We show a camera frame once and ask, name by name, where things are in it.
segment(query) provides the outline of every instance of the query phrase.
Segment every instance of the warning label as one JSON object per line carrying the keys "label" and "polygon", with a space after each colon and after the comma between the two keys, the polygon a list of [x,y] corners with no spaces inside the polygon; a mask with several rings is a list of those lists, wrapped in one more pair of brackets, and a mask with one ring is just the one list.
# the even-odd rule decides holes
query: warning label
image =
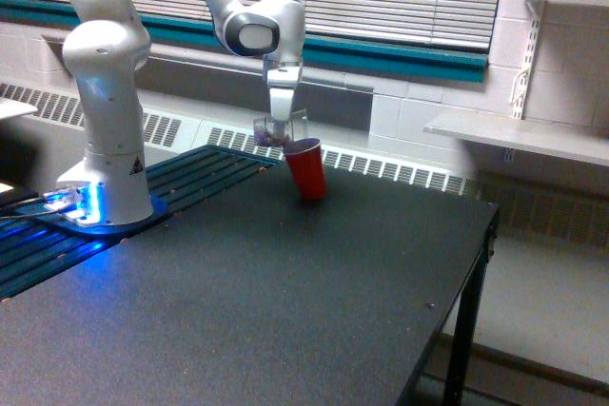
{"label": "warning label", "polygon": [[144,166],[142,165],[142,161],[140,161],[139,157],[135,158],[135,162],[133,163],[133,167],[131,168],[131,173],[129,175],[134,175],[144,170]]}

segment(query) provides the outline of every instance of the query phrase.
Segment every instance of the white robotic arm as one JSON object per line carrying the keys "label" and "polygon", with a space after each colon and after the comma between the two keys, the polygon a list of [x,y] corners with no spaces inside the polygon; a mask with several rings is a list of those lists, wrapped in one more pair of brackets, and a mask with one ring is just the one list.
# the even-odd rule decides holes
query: white robotic arm
{"label": "white robotic arm", "polygon": [[294,0],[206,0],[222,45],[241,56],[265,57],[271,116],[287,122],[303,73],[305,7]]}
{"label": "white robotic arm", "polygon": [[65,216],[83,226],[139,222],[153,209],[133,72],[146,62],[150,38],[131,0],[69,1],[82,24],[68,35],[63,56],[80,92],[87,147],[57,185],[85,188],[88,197]]}

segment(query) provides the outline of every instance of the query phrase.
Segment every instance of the blue led light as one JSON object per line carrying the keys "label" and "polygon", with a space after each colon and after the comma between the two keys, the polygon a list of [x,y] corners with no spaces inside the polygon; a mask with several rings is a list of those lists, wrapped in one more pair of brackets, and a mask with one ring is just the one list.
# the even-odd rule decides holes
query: blue led light
{"label": "blue led light", "polygon": [[102,219],[102,208],[99,200],[99,184],[91,183],[87,186],[87,212],[89,222],[99,222]]}

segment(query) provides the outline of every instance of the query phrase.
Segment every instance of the cable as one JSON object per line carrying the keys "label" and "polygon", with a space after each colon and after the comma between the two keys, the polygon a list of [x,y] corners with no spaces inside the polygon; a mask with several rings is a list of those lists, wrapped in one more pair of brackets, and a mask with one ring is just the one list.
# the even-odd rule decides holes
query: cable
{"label": "cable", "polygon": [[3,206],[2,208],[0,208],[0,213],[6,213],[7,211],[10,211],[12,209],[17,209],[26,204],[43,202],[44,200],[45,200],[44,197],[34,197],[32,199],[22,200],[21,202],[7,204],[6,206]]}
{"label": "cable", "polygon": [[56,209],[54,211],[44,211],[42,213],[31,213],[31,214],[18,214],[16,216],[1,216],[0,221],[7,221],[9,219],[31,219],[39,218],[41,216],[50,216],[51,214],[63,213],[67,211],[67,208]]}

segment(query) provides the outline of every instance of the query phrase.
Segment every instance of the red cup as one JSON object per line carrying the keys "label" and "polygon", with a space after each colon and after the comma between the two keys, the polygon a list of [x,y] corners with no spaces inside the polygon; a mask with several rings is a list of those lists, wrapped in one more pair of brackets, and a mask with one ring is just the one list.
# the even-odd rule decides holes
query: red cup
{"label": "red cup", "polygon": [[284,146],[284,155],[303,199],[325,197],[322,143],[317,138],[289,142]]}

